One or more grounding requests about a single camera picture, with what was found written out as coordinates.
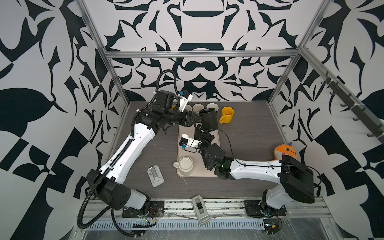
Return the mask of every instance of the white paper cup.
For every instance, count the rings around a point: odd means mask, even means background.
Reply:
[[[203,110],[205,107],[201,104],[195,104],[193,105],[192,109],[195,113],[199,113],[200,110]]]
[[[184,110],[187,110],[187,111],[192,111],[192,107],[191,105],[186,105]]]
[[[193,161],[189,157],[183,157],[178,162],[174,162],[173,166],[180,169],[181,175],[187,177],[191,174],[193,169]]]
[[[207,108],[214,108],[215,111],[218,111],[218,105],[216,103],[208,103]]]

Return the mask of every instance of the black and white patterned wall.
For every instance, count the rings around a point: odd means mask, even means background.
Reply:
[[[109,51],[295,49],[319,0],[86,0]],[[194,100],[267,100],[288,57],[115,59],[131,101],[150,100],[161,70]],[[172,91],[165,76],[161,89]]]
[[[379,118],[384,119],[384,2],[335,0],[308,44]],[[320,171],[323,196],[347,237],[384,237],[384,146],[301,58],[273,103],[301,161]]]
[[[112,64],[130,101],[149,101],[162,70],[177,73],[177,89],[194,101],[268,100],[289,57],[133,58]],[[160,90],[174,92],[173,75],[160,80]]]
[[[68,239],[124,102],[73,0],[0,3],[1,239]]]

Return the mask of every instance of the black cable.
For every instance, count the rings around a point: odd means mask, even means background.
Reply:
[[[277,218],[279,219],[279,231],[280,231],[283,228],[283,221],[281,220],[279,215],[277,215]]]
[[[261,166],[261,165],[247,165],[247,164],[243,164],[243,163],[240,163],[236,158],[235,158],[235,155],[233,154],[233,151],[232,151],[232,146],[231,146],[231,141],[229,140],[229,137],[228,135],[221,129],[217,129],[219,131],[222,131],[225,136],[227,137],[228,139],[228,142],[229,142],[229,148],[231,149],[231,153],[232,153],[232,156],[233,158],[240,164],[240,165],[243,165],[243,166],[249,166],[249,167],[271,167],[271,168],[275,168],[275,167],[289,167],[289,166],[296,166],[295,164],[291,164],[291,165],[280,165],[280,166]],[[310,166],[307,166],[305,165],[306,167],[309,167],[309,168],[312,168],[313,170],[315,170],[317,172],[317,174],[320,176],[320,183],[318,185],[320,185],[322,182],[323,182],[323,177],[320,175],[319,171],[317,171],[314,167],[310,167]]]
[[[186,150],[185,148],[184,148],[183,150],[184,150],[184,151],[187,151],[187,152],[195,153],[195,152],[197,152],[197,148],[195,148],[195,149],[196,149],[196,151],[194,151],[194,152],[189,151],[189,150]]]
[[[159,83],[160,83],[160,78],[162,75],[166,74],[166,73],[172,73],[173,76],[174,76],[174,87],[175,87],[175,92],[176,92],[176,95],[178,94],[177,92],[177,88],[176,88],[176,73],[173,71],[173,70],[164,70],[162,71],[157,79],[156,79],[156,85],[155,85],[155,93],[154,93],[154,96],[153,98],[149,101],[149,103],[147,105],[145,105],[141,110],[140,112],[144,111],[145,109],[147,109],[156,99],[156,95],[157,95],[157,92],[159,90]],[[136,112],[136,114],[134,115],[133,119],[132,119],[132,123],[131,123],[131,136],[132,138],[129,139],[129,141],[125,144],[125,146],[123,147],[123,149],[118,153],[118,155],[116,156],[116,158],[110,163],[110,166],[113,167],[116,162],[120,159],[120,157],[125,153],[125,151],[128,149],[129,145],[132,143],[133,141],[133,138],[134,138],[134,135],[135,135],[135,123],[136,123],[136,118],[137,116],[140,114],[140,112]],[[85,212],[85,208],[87,207],[88,205],[88,202],[89,200],[91,199],[93,193],[96,191],[96,189],[99,187],[99,185],[101,184],[101,182],[104,180],[104,178],[107,176],[107,174],[110,172],[110,168],[107,168],[103,174],[99,177],[99,179],[97,179],[97,181],[95,182],[95,184],[91,187],[90,191],[88,192],[87,196],[85,197],[81,207],[80,207],[80,210],[79,210],[79,214],[77,215],[77,226],[78,228],[80,229],[85,229],[89,226],[91,226],[96,220],[98,220],[106,211],[108,211],[109,209],[111,209],[112,207],[111,206],[108,206],[106,208],[104,208],[101,212],[99,212],[91,221],[89,221],[88,223],[84,224],[83,223],[83,217],[84,217],[84,212]]]
[[[113,208],[111,209],[111,217],[112,217],[112,222],[113,222],[113,225],[115,225],[116,229],[123,235],[125,236],[128,236],[128,237],[141,237],[143,236],[143,234],[141,235],[137,235],[137,234],[133,234],[133,233],[129,233],[129,232],[126,232],[124,231],[123,229],[121,229],[117,222],[116,222],[116,219],[115,219],[115,215],[113,214]]]
[[[270,211],[270,210],[268,210],[268,209],[263,209],[263,210],[265,210],[265,211],[267,211],[267,212],[269,213],[269,216],[268,216],[268,217],[266,216],[266,218],[272,218],[272,217],[275,216],[275,214],[274,214],[272,211]],[[261,216],[257,216],[257,215],[248,215],[248,217],[260,218]]]

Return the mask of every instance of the yellow mug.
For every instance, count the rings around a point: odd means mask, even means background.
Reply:
[[[219,123],[230,123],[234,113],[235,111],[230,107],[223,108]]]

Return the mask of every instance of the table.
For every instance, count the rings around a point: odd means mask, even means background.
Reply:
[[[124,126],[121,130],[117,149],[130,133],[131,121],[136,109],[144,107],[146,102],[131,102]],[[273,159],[273,150],[283,139],[264,101],[254,102],[216,102],[219,106],[218,118],[223,107],[232,107],[235,111],[229,124],[219,124],[219,129],[230,138],[236,158],[247,161],[269,161]],[[222,180],[217,177],[181,178],[172,166],[177,161],[178,127],[162,130],[146,145],[143,154],[134,162],[124,185],[142,191],[151,198],[247,198],[261,197],[263,191],[276,186],[275,183],[254,179]],[[226,156],[232,156],[226,136],[219,132],[221,148]],[[164,183],[154,188],[147,175],[147,169],[158,165],[164,177]]]

